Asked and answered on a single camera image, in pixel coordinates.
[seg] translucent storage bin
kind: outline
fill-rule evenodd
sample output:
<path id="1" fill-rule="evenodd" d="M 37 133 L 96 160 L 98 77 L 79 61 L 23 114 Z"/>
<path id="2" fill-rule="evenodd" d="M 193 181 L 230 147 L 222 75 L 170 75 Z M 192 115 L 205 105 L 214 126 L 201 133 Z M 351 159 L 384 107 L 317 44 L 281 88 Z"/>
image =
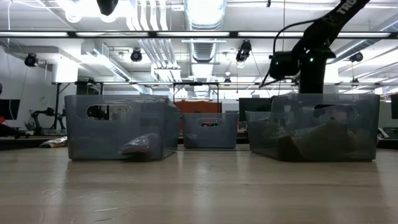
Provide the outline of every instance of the translucent storage bin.
<path id="1" fill-rule="evenodd" d="M 177 149 L 181 113 L 165 96 L 66 96 L 65 107 L 70 159 L 158 161 Z"/>
<path id="2" fill-rule="evenodd" d="M 252 152 L 290 162 L 376 158 L 379 95 L 279 96 L 271 113 L 246 112 Z"/>
<path id="3" fill-rule="evenodd" d="M 237 113 L 183 114 L 182 122 L 187 149 L 233 149 L 236 146 Z"/>

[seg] black robotic arm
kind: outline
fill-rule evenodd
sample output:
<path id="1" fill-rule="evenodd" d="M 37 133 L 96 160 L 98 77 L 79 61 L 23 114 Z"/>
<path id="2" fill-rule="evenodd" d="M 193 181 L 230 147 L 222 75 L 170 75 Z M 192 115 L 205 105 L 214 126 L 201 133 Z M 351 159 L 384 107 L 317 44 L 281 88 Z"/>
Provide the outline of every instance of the black robotic arm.
<path id="1" fill-rule="evenodd" d="M 285 79 L 292 79 L 300 72 L 299 93 L 322 93 L 326 61 L 336 55 L 329 46 L 337 38 L 344 25 L 370 0 L 342 0 L 332 11 L 319 19 L 298 22 L 282 29 L 274 40 L 273 56 L 268 74 L 260 87 Z M 290 52 L 275 52 L 278 36 L 286 29 L 312 22 Z M 265 83 L 271 76 L 274 81 Z"/>

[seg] wooden table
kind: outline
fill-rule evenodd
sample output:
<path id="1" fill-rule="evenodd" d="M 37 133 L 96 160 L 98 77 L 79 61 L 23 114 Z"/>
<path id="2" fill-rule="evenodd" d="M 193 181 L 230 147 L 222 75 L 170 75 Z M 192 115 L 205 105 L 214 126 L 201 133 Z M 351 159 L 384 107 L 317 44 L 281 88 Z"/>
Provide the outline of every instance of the wooden table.
<path id="1" fill-rule="evenodd" d="M 398 151 L 375 162 L 278 162 L 180 151 L 161 162 L 72 162 L 0 151 L 0 222 L 398 223 Z"/>

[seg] crumpled bag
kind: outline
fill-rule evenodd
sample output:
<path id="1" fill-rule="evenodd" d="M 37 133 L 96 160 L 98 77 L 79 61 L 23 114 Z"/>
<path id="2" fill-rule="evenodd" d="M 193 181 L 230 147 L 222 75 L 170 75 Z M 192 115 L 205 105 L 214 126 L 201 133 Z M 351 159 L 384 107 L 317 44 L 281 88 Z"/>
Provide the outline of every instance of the crumpled bag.
<path id="1" fill-rule="evenodd" d="M 64 136 L 45 141 L 39 147 L 45 147 L 45 148 L 65 147 L 67 146 L 67 144 L 68 144 L 68 137 Z"/>
<path id="2" fill-rule="evenodd" d="M 156 133 L 144 134 L 126 143 L 121 151 L 122 155 L 131 155 L 137 152 L 149 156 L 152 150 L 159 145 L 159 135 Z"/>

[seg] bin handle cutout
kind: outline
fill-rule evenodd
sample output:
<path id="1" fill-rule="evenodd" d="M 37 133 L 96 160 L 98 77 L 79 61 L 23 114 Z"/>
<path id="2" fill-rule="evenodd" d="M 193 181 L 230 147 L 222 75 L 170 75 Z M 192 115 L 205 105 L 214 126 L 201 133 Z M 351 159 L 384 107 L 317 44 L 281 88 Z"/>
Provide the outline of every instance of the bin handle cutout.
<path id="1" fill-rule="evenodd" d="M 317 119 L 326 116 L 331 120 L 346 121 L 356 119 L 359 109 L 352 104 L 319 104 L 312 108 L 312 115 Z"/>
<path id="2" fill-rule="evenodd" d="M 218 118 L 201 118 L 198 120 L 198 124 L 202 127 L 217 128 L 223 125 L 223 121 Z"/>
<path id="3" fill-rule="evenodd" d="M 86 114 L 89 119 L 95 121 L 117 120 L 117 113 L 132 113 L 130 105 L 90 105 L 87 107 Z"/>

